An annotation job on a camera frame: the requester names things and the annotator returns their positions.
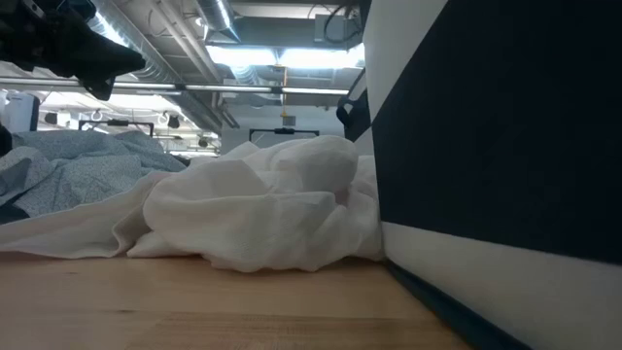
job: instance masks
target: ceiling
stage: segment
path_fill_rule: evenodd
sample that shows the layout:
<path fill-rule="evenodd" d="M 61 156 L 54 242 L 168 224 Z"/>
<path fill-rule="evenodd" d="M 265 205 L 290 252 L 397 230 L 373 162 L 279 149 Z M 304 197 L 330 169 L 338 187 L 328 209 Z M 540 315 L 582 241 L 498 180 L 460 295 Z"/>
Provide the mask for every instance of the ceiling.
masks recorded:
<path fill-rule="evenodd" d="M 313 1 L 299 0 L 230 0 L 230 4 L 237 15 L 245 18 L 313 18 L 315 15 L 327 15 L 328 9 L 334 9 L 340 1 L 324 0 L 325 6 L 311 4 Z M 166 30 L 160 18 L 152 13 L 148 0 L 114 0 L 119 10 L 133 23 L 142 35 L 154 46 L 157 52 L 166 60 L 170 67 L 182 78 L 185 83 L 213 84 L 204 78 L 199 69 L 192 63 L 174 37 Z M 187 27 L 191 28 L 193 37 L 185 38 L 203 44 L 203 27 L 196 19 L 198 18 L 194 0 L 172 1 L 180 14 L 185 17 Z M 226 79 L 234 79 L 228 66 L 218 64 L 220 75 Z M 256 67 L 258 75 L 268 81 L 280 84 L 283 73 L 275 73 L 266 66 Z M 342 69 L 288 69 L 287 86 L 301 88 L 342 88 L 349 89 L 352 83 L 361 73 L 360 68 Z M 0 63 L 0 75 L 2 76 L 29 76 L 17 69 L 10 63 Z M 36 70 L 33 74 L 39 78 L 53 77 L 46 70 Z M 133 81 L 131 76 L 119 77 L 119 81 Z M 201 130 L 189 119 L 184 118 L 178 106 L 160 96 L 141 95 L 113 95 L 110 101 L 97 101 L 83 91 L 53 91 L 32 90 L 32 93 L 42 99 L 41 110 L 44 112 L 73 112 L 77 118 L 91 118 L 94 111 L 107 111 L 105 117 L 112 116 L 119 119 L 140 120 L 155 124 L 157 133 L 175 133 L 184 137 L 184 143 L 193 147 L 196 144 L 196 134 Z M 198 98 L 202 103 L 211 104 L 211 93 L 199 93 Z M 334 129 L 342 132 L 342 127 L 334 116 L 334 107 L 338 98 L 317 95 L 288 95 L 288 113 L 297 116 L 296 127 L 311 127 L 315 129 Z M 280 106 L 264 106 L 261 109 L 252 108 L 244 98 L 236 98 L 235 94 L 229 94 L 225 100 L 227 110 L 237 120 L 241 128 L 262 128 L 280 126 Z M 170 130 L 165 123 L 162 114 L 180 114 L 181 127 Z M 117 132 L 114 128 L 107 131 Z"/>

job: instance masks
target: white stripe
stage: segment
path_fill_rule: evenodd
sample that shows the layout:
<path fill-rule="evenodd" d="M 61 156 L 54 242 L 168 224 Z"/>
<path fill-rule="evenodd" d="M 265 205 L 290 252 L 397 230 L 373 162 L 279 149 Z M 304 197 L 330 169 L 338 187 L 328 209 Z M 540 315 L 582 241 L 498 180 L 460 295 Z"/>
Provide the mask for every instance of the white stripe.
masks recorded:
<path fill-rule="evenodd" d="M 392 261 L 535 349 L 622 349 L 622 266 L 389 223 L 383 230 Z"/>
<path fill-rule="evenodd" d="M 365 77 L 373 121 L 447 0 L 372 1 L 365 25 Z"/>
<path fill-rule="evenodd" d="M 373 156 L 373 134 L 371 126 L 354 142 L 359 156 Z"/>

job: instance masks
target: white cloth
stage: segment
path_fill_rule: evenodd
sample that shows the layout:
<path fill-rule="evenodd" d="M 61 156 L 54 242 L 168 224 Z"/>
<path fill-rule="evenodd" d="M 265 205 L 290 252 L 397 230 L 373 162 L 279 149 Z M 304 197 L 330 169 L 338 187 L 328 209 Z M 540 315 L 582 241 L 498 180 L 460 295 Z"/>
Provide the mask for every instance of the white cloth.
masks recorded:
<path fill-rule="evenodd" d="M 58 258 L 201 255 L 220 268 L 313 271 L 382 258 L 373 157 L 340 137 L 244 144 L 129 192 L 0 227 L 0 251 Z"/>

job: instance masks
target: ceiling pipe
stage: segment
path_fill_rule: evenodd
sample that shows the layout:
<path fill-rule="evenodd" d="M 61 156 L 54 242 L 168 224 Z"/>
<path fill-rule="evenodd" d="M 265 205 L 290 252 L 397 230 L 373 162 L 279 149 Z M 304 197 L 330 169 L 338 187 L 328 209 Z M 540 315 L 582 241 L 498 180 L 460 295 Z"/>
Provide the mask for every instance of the ceiling pipe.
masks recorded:
<path fill-rule="evenodd" d="M 241 86 L 265 86 L 267 81 L 263 80 L 257 74 L 254 66 L 231 66 L 231 73 L 237 83 Z M 280 95 L 269 93 L 255 93 L 243 97 L 243 99 L 253 107 L 263 107 L 265 105 L 280 105 Z"/>
<path fill-rule="evenodd" d="M 219 32 L 236 43 L 241 42 L 233 27 L 235 14 L 227 0 L 196 0 L 196 5 L 211 33 Z"/>
<path fill-rule="evenodd" d="M 4 88 L 26 87 L 36 89 L 39 87 L 52 87 L 54 91 L 74 91 L 80 88 L 80 81 L 75 79 L 41 79 L 41 78 L 17 78 L 0 77 L 0 86 Z M 239 85 L 209 85 L 209 84 L 173 84 L 173 83 L 131 83 L 115 82 L 113 90 L 148 90 L 151 93 L 176 96 L 177 93 L 186 91 L 215 91 L 215 92 L 247 92 L 247 93 L 275 93 L 275 94 L 307 94 L 323 96 L 347 96 L 348 89 L 322 88 L 322 87 L 244 87 Z"/>
<path fill-rule="evenodd" d="M 205 62 L 201 61 L 196 56 L 196 53 L 188 46 L 188 44 L 182 37 L 182 34 L 180 34 L 180 32 L 175 27 L 175 25 L 173 25 L 170 19 L 168 19 L 168 16 L 164 13 L 164 11 L 157 4 L 157 1 L 151 0 L 150 5 L 152 7 L 152 10 L 154 11 L 154 14 L 159 17 L 159 19 L 164 24 L 164 27 L 166 28 L 166 30 L 168 30 L 168 32 L 171 33 L 173 38 L 175 38 L 175 41 L 177 42 L 177 44 L 182 48 L 184 53 L 186 53 L 186 55 L 192 61 L 192 63 L 194 63 L 194 66 L 196 66 L 196 69 L 198 69 L 199 72 L 201 72 L 201 75 L 203 76 L 203 78 L 205 78 L 205 80 L 207 80 L 208 82 L 218 82 L 220 80 L 220 77 L 215 76 L 213 72 L 210 72 Z"/>
<path fill-rule="evenodd" d="M 132 73 L 141 82 L 182 83 L 183 80 L 175 72 L 162 55 L 145 38 L 134 23 L 110 0 L 91 0 L 97 7 L 98 15 L 88 26 L 98 34 L 107 36 L 112 31 L 122 40 L 123 44 L 141 53 L 147 61 L 145 69 Z M 220 132 L 223 123 L 199 99 L 187 92 L 180 95 L 163 96 L 178 105 L 197 126 Z"/>
<path fill-rule="evenodd" d="M 221 75 L 218 72 L 218 68 L 214 64 L 214 61 L 210 57 L 209 53 L 207 53 L 207 49 L 205 49 L 205 45 L 203 44 L 199 45 L 196 42 L 196 40 L 194 40 L 194 36 L 196 34 L 192 30 L 190 30 L 190 28 L 188 28 L 188 25 L 186 24 L 186 22 L 184 21 L 180 13 L 177 11 L 177 9 L 173 7 L 171 0 L 162 0 L 161 4 L 164 10 L 168 13 L 168 15 L 171 16 L 173 21 L 177 24 L 177 27 L 182 30 L 182 33 L 184 33 L 184 35 L 188 39 L 188 42 L 194 49 L 194 51 L 201 58 L 201 60 L 203 61 L 203 64 L 205 64 L 205 66 L 210 71 L 212 76 L 214 76 L 215 81 L 209 82 L 209 83 L 222 83 L 223 78 L 221 78 Z"/>
<path fill-rule="evenodd" d="M 229 127 L 240 128 L 240 124 L 235 120 L 231 113 L 227 112 L 226 108 L 222 107 L 222 103 L 219 104 L 219 100 L 221 100 L 220 94 L 212 93 L 212 110 L 218 111 L 223 121 L 225 121 Z"/>

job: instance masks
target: ductwork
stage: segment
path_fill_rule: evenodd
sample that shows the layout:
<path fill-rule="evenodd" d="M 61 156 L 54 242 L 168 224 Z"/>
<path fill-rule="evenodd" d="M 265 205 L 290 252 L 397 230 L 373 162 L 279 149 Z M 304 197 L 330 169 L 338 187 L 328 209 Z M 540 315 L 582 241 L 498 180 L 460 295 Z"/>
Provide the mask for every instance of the ductwork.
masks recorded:
<path fill-rule="evenodd" d="M 197 0 L 196 3 L 198 5 L 198 12 L 201 15 L 201 18 L 203 18 L 209 27 L 209 32 L 219 32 L 227 38 L 240 43 L 240 38 L 238 37 L 235 27 L 233 26 L 235 16 L 227 0 Z M 266 81 L 258 76 L 257 70 L 253 66 L 232 66 L 231 73 L 233 73 L 235 80 L 240 85 L 268 85 Z M 250 94 L 242 97 L 242 99 L 254 107 L 280 105 L 281 103 L 280 95 L 268 93 Z"/>
<path fill-rule="evenodd" d="M 233 27 L 235 14 L 226 0 L 196 0 L 198 12 L 211 32 L 219 32 L 236 43 L 240 38 Z"/>
<path fill-rule="evenodd" d="M 88 25 L 101 35 L 113 30 L 123 43 L 141 53 L 147 61 L 145 69 L 132 73 L 139 81 L 151 83 L 181 83 L 181 77 L 173 70 L 152 44 L 134 26 L 111 0 L 91 0 L 97 7 L 98 16 Z M 223 123 L 192 93 L 184 91 L 177 96 L 163 96 L 174 103 L 200 128 L 220 132 Z"/>
<path fill-rule="evenodd" d="M 254 66 L 231 66 L 235 80 L 243 86 L 269 86 L 270 83 L 259 77 Z M 281 95 L 274 93 L 253 93 L 241 99 L 253 107 L 280 106 Z"/>

